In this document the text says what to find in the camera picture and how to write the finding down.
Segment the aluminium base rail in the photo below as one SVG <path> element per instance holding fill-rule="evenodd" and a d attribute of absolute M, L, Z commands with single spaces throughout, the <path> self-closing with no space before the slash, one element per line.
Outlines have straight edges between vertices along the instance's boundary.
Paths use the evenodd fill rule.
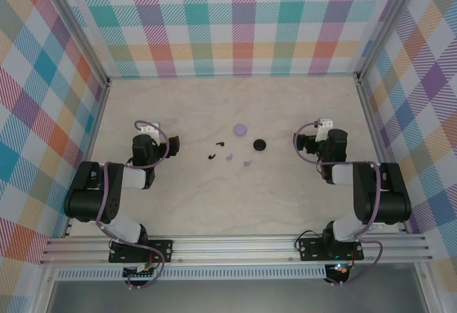
<path fill-rule="evenodd" d="M 293 235 L 172 236 L 170 265 L 283 265 L 299 264 L 308 247 L 295 243 Z M 418 263 L 433 260 L 421 234 L 369 234 L 383 245 L 380 263 Z M 77 267 L 108 265 L 109 238 L 76 236 L 50 239 L 41 266 Z"/>

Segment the aluminium frame post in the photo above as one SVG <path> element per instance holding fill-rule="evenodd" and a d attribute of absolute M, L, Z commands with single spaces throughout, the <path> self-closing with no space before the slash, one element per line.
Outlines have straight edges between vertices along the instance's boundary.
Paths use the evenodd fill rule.
<path fill-rule="evenodd" d="M 372 47 L 368 51 L 366 59 L 362 63 L 361 69 L 358 72 L 356 72 L 356 83 L 358 85 L 361 85 L 363 83 L 363 80 L 366 78 L 366 75 L 375 65 L 378 57 L 382 52 L 383 47 L 388 41 L 389 36 L 395 29 L 397 23 L 402 17 L 402 14 L 406 10 L 409 1 L 410 0 L 395 0 L 393 2 L 392 8 L 387 13 L 386 20 L 380 28 L 378 36 L 375 38 Z"/>
<path fill-rule="evenodd" d="M 102 84 L 105 87 L 109 87 L 109 77 L 104 71 L 101 62 L 99 61 L 96 52 L 94 51 L 92 45 L 90 45 L 89 40 L 84 34 L 84 30 L 80 25 L 78 19 L 76 18 L 71 5 L 67 0 L 54 0 L 56 5 L 61 11 L 61 15 L 64 17 L 64 21 L 69 26 L 69 31 L 72 36 L 75 38 L 76 42 L 81 47 L 82 53 L 86 56 L 89 65 L 92 67 L 97 77 L 101 80 Z"/>

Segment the aluminium side rail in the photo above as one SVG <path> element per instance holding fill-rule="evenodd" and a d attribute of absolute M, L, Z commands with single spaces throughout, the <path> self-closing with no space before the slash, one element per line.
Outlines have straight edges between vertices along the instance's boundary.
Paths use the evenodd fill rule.
<path fill-rule="evenodd" d="M 91 160 L 91 157 L 92 157 L 92 154 L 93 154 L 93 151 L 94 151 L 94 146 L 95 146 L 95 143 L 96 143 L 96 138 L 97 138 L 97 135 L 98 135 L 98 132 L 99 132 L 99 128 L 100 128 L 100 125 L 101 125 L 101 120 L 103 118 L 104 110 L 106 108 L 106 103 L 107 103 L 108 98 L 109 98 L 110 89 L 111 89 L 111 87 L 108 86 L 103 90 L 103 96 L 101 98 L 99 111 L 98 111 L 98 113 L 96 115 L 96 119 L 95 119 L 95 122 L 94 122 L 94 128 L 93 128 L 93 131 L 92 131 L 92 134 L 91 134 L 91 138 L 89 140 L 89 146 L 88 146 L 87 152 L 86 152 L 86 154 L 84 156 L 84 161 L 90 161 Z M 71 226 L 72 226 L 72 219 L 71 218 L 66 218 L 65 224 L 64 224 L 64 228 L 61 231 L 61 236 L 60 236 L 61 238 L 65 238 L 65 237 L 68 237 L 70 235 Z"/>
<path fill-rule="evenodd" d="M 411 200 L 397 163 L 388 162 L 381 146 L 381 135 L 376 129 L 367 94 L 363 85 L 354 80 L 363 108 L 368 130 L 376 153 L 376 166 L 356 165 L 354 167 L 354 209 L 362 223 L 396 225 L 409 220 Z"/>

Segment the grey metal sheet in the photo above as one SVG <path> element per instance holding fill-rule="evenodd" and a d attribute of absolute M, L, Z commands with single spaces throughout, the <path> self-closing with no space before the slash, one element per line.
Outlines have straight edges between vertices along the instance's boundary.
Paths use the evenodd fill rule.
<path fill-rule="evenodd" d="M 46 313 L 428 313 L 415 290 L 322 282 L 163 281 L 129 291 L 122 282 L 58 282 Z"/>

